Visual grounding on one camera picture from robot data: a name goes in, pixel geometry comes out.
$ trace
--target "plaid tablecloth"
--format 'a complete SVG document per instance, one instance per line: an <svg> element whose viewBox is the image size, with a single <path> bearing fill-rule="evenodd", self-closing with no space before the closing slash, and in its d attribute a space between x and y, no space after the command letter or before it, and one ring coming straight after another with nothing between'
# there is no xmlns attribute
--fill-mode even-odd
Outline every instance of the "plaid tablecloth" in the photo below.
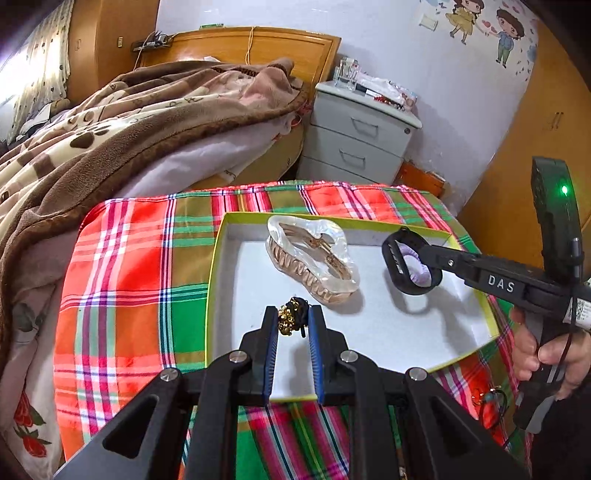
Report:
<svg viewBox="0 0 591 480"><path fill-rule="evenodd" d="M54 380L66 458L87 443L153 376L175 366L204 367L204 320L210 263L225 212L310 213L406 223L453 233L476 248L444 205L407 187L346 183L273 183L115 199L85 219L68 269L57 328ZM517 381L512 333L490 298L501 335L435 374L473 416L473 396L501 387L511 408L492 433L513 431ZM509 305L502 305L505 313ZM495 420L493 407L484 423ZM242 409L237 477L340 479L348 475L344 411L309 401ZM526 458L519 435L512 453Z"/></svg>

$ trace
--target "person's hand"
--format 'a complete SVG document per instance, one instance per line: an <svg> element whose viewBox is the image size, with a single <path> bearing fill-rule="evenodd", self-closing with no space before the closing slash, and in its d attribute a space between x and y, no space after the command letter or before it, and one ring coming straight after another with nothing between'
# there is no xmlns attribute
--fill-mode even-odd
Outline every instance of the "person's hand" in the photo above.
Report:
<svg viewBox="0 0 591 480"><path fill-rule="evenodd" d="M525 313L519 308L512 308L509 314L511 320L519 323L515 332L515 348L513 349L513 368L519 380L529 380L532 372L540 367L540 362L546 365L557 365L566 345L568 335L562 335L543 345L536 356L538 346L535 337L525 327ZM569 352L564 359L566 371L560 391L556 394L558 400L568 397L584 380L591 368L591 336L587 332L577 330L573 334Z"/></svg>

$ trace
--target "metal bolt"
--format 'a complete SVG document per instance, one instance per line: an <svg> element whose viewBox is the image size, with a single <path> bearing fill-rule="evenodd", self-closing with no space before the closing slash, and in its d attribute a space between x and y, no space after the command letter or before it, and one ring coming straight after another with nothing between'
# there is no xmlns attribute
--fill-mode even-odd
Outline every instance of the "metal bolt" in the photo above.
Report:
<svg viewBox="0 0 591 480"><path fill-rule="evenodd" d="M422 382L427 378L427 371L420 367L411 368L408 374L410 378L417 382Z"/></svg>
<svg viewBox="0 0 591 480"><path fill-rule="evenodd" d="M247 358L248 355L246 354L246 352L243 352L242 350L234 350L230 353L230 361L233 364L241 364Z"/></svg>
<svg viewBox="0 0 591 480"><path fill-rule="evenodd" d="M165 382L172 382L178 377L178 370L176 368L166 368L160 372L160 380Z"/></svg>
<svg viewBox="0 0 591 480"><path fill-rule="evenodd" d="M358 358L359 355L353 350L345 350L340 353L340 359L346 364L352 364L353 362L356 362Z"/></svg>

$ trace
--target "drawer handle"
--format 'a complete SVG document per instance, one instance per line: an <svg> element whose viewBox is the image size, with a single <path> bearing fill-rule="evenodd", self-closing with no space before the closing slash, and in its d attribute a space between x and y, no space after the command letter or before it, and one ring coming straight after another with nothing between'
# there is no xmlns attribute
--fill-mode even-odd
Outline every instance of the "drawer handle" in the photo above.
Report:
<svg viewBox="0 0 591 480"><path fill-rule="evenodd" d="M355 118L355 117L351 117L351 121L353 122L353 126L355 127L355 129L356 129L357 131L359 131L359 129L357 128L357 124L356 124L356 122L357 122L357 123L360 123L360 124L367 125L368 127L375 128L375 135L374 135L374 136L375 136L375 137L377 137L377 136L378 136L378 129L379 129L379 126L377 126L377 125L374 125L374 124L369 124L369 123L367 123L367 122L364 122L363 120L359 120L358 118Z"/></svg>
<svg viewBox="0 0 591 480"><path fill-rule="evenodd" d="M363 164L362 168L365 169L365 157L358 157L357 155L353 155L352 153L344 152L341 149L339 149L339 153L340 153L340 157L343 159L343 161L345 163L348 163L349 165L353 165L354 167L357 167L357 168L359 167L359 164L347 161L347 159L345 158L345 155L355 158L356 160L361 160L361 162Z"/></svg>

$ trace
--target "nightstand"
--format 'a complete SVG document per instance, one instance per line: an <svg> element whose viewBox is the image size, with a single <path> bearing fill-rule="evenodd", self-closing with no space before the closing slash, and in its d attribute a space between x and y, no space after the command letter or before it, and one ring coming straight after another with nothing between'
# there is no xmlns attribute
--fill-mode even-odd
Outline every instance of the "nightstand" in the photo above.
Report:
<svg viewBox="0 0 591 480"><path fill-rule="evenodd" d="M392 184L421 121L334 82L316 85L316 100L297 178Z"/></svg>

